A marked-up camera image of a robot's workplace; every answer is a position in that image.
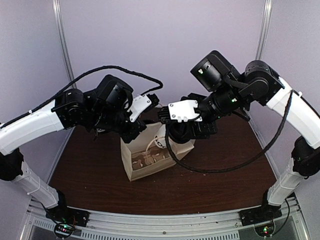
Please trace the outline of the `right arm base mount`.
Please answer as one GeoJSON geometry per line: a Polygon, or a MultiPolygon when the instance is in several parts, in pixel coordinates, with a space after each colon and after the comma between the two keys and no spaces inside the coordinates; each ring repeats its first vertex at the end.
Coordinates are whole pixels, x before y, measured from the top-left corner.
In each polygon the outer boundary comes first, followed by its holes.
{"type": "Polygon", "coordinates": [[[281,205],[270,205],[268,192],[262,197],[262,204],[239,212],[242,226],[254,225],[255,233],[262,238],[271,237],[275,233],[274,219],[282,216],[281,205]]]}

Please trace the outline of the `brown pulp cup carrier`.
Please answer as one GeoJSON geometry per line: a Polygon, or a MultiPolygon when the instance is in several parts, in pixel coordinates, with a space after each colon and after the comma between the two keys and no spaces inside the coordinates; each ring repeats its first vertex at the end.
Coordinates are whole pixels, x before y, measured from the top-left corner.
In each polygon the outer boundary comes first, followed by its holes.
{"type": "Polygon", "coordinates": [[[167,151],[137,152],[132,155],[132,169],[139,170],[169,157],[167,151]]]}

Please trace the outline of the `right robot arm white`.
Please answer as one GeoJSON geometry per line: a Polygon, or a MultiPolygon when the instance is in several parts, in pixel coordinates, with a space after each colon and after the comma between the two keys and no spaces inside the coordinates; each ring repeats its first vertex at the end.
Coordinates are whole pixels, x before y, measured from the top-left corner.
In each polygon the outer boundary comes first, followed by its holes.
{"type": "Polygon", "coordinates": [[[191,74],[209,91],[209,96],[190,94],[188,101],[198,101],[190,110],[191,118],[164,120],[165,142],[184,143],[196,138],[205,124],[230,115],[237,109],[248,110],[252,102],[278,113],[282,132],[291,124],[300,137],[294,143],[291,161],[276,183],[264,194],[262,206],[256,210],[259,220],[268,220],[300,182],[320,170],[320,116],[303,96],[290,87],[269,65],[261,60],[251,61],[244,73],[239,73],[226,59],[207,56],[191,74]]]}

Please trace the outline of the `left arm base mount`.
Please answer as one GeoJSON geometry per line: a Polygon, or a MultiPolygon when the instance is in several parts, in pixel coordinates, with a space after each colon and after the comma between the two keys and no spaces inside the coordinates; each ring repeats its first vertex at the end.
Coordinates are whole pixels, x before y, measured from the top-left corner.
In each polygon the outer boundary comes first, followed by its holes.
{"type": "Polygon", "coordinates": [[[47,208],[41,203],[46,217],[53,221],[53,233],[58,239],[69,238],[77,229],[76,227],[86,227],[90,213],[86,210],[75,209],[67,206],[66,197],[62,194],[58,196],[57,206],[47,208]]]}

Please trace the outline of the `white paper coffee cup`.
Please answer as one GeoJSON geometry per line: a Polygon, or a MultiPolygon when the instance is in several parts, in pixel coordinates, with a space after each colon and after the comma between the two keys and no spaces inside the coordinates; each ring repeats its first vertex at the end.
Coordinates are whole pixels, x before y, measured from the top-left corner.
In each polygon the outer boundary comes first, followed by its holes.
{"type": "Polygon", "coordinates": [[[165,136],[166,136],[166,126],[163,124],[154,135],[154,138],[155,138],[154,142],[158,148],[161,148],[161,149],[167,148],[165,136]]]}

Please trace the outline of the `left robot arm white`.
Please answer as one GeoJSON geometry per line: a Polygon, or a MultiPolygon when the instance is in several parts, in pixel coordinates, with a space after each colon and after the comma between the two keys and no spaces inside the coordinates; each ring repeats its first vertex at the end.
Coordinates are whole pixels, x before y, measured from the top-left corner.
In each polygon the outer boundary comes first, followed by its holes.
{"type": "Polygon", "coordinates": [[[130,143],[146,125],[140,115],[152,105],[147,94],[132,96],[127,87],[115,86],[101,95],[97,89],[82,92],[68,89],[26,116],[0,126],[0,178],[19,186],[38,200],[61,222],[72,218],[64,196],[37,175],[25,159],[24,150],[50,134],[84,127],[96,135],[114,132],[130,143]]]}

